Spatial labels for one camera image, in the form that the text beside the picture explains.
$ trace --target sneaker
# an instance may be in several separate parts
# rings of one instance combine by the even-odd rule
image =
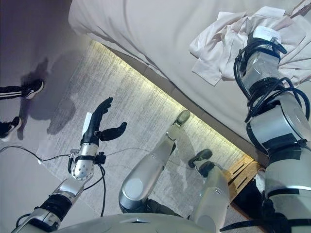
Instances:
[[[21,118],[17,116],[13,119],[12,122],[4,123],[4,124],[8,125],[9,130],[5,132],[4,134],[0,135],[0,139],[3,142],[8,142],[10,141],[12,134],[21,127]]]
[[[37,79],[29,85],[24,85],[23,87],[26,88],[23,97],[30,100],[43,89],[44,83],[42,80]]]

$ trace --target gray carpet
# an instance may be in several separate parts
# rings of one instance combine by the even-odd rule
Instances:
[[[43,158],[51,158],[68,153],[72,148],[78,149],[86,112],[93,112],[98,104],[108,97],[113,97],[114,100],[109,112],[103,117],[101,130],[117,127],[123,121],[127,122],[127,129],[120,138],[102,142],[100,150],[108,155],[123,149],[136,149],[124,150],[107,157],[104,165],[107,186],[104,215],[121,212],[118,193],[123,179],[147,153],[144,150],[152,150],[165,130],[184,109],[111,51],[99,43],[92,42],[71,77],[66,94],[52,117],[53,125],[49,128],[58,133],[49,134],[46,141],[40,145],[37,154]],[[68,99],[72,100],[73,106],[67,105]],[[71,119],[63,126],[62,121],[68,119],[68,116],[71,116]],[[206,123],[191,115],[151,198],[187,217],[193,210],[197,193],[203,185],[203,179],[187,167],[187,160],[205,148],[213,151],[211,160],[225,169],[243,155],[241,150]],[[67,158],[53,160],[45,166],[61,180],[68,175]],[[99,169],[96,168],[91,183],[100,178],[100,175]],[[100,213],[103,200],[102,183],[85,191],[80,198]],[[230,208],[227,222],[240,220],[244,218]],[[257,231],[258,229],[243,229],[239,232]]]

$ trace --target bed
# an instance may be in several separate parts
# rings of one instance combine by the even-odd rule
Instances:
[[[248,140],[245,96],[234,81],[220,80],[212,86],[193,73],[197,59],[190,54],[189,44],[220,11],[251,13],[267,5],[290,14],[302,6],[300,1],[73,0],[69,23],[77,33],[134,57],[169,79],[193,102]],[[311,21],[310,13],[305,17]],[[299,88],[311,97],[309,81]]]

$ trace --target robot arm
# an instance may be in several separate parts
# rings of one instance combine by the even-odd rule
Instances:
[[[310,103],[279,73],[279,52],[286,53],[280,43],[278,32],[257,27],[236,58],[234,73],[248,98],[247,134],[269,157],[265,196],[273,202],[275,212],[294,226],[295,219],[311,218]],[[304,100],[305,114],[298,95]],[[309,230],[307,226],[292,227],[292,232]]]
[[[102,152],[96,155],[99,140],[113,140],[125,131],[126,122],[118,128],[99,131],[103,114],[108,112],[111,102],[112,98],[108,98],[97,107],[94,113],[87,113],[80,149],[70,151],[68,177],[13,232],[52,232],[58,229],[69,209],[83,192],[84,185],[91,180],[94,174],[94,164],[103,164],[105,161]]]

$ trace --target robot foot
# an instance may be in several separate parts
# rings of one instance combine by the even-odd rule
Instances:
[[[182,126],[190,117],[190,111],[184,110],[182,111],[173,124],[177,124],[178,126]]]
[[[196,154],[193,158],[191,158],[188,161],[188,165],[191,168],[195,168],[195,161],[202,161],[202,160],[207,160],[210,159],[210,157],[213,155],[213,152],[210,149],[204,149],[200,151],[199,153]]]

